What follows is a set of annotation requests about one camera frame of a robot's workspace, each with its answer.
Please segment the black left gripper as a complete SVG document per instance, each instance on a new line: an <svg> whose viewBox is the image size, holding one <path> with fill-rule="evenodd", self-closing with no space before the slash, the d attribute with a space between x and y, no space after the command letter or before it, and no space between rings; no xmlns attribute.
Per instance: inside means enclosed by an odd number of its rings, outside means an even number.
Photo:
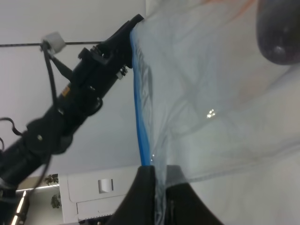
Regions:
<svg viewBox="0 0 300 225"><path fill-rule="evenodd" d="M72 73L70 83L79 89L90 88L103 98L114 83L121 80L132 68L130 33L144 18L137 14L124 23L111 37L98 44L104 58L96 49L83 48L81 60Z"/></svg>

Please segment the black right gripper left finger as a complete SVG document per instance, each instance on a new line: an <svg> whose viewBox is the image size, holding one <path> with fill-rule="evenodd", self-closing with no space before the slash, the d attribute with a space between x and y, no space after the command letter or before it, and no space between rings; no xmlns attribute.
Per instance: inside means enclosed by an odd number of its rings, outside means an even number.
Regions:
<svg viewBox="0 0 300 225"><path fill-rule="evenodd" d="M109 219L109 225L153 225L155 169L140 166L120 206Z"/></svg>

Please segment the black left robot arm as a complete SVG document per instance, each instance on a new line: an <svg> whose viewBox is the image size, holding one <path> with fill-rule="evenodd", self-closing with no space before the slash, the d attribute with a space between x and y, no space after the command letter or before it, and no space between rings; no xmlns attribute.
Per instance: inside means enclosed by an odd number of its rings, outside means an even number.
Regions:
<svg viewBox="0 0 300 225"><path fill-rule="evenodd" d="M27 125L24 132L13 129L19 139L0 155L0 187L15 189L52 155L64 153L74 133L85 120L97 113L111 87L132 68L132 29L143 20L136 15L124 23L111 37L91 49L79 53L79 64L69 69L55 54L66 43L57 32L42 39L41 47L50 77L55 66L69 83L56 94L51 88L53 104L46 113Z"/></svg>

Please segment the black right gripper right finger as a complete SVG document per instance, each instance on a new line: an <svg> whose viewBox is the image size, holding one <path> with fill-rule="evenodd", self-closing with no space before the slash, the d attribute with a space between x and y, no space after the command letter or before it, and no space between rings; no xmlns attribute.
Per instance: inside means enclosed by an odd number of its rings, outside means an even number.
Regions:
<svg viewBox="0 0 300 225"><path fill-rule="evenodd" d="M167 166L166 225L221 225L193 190L178 165Z"/></svg>

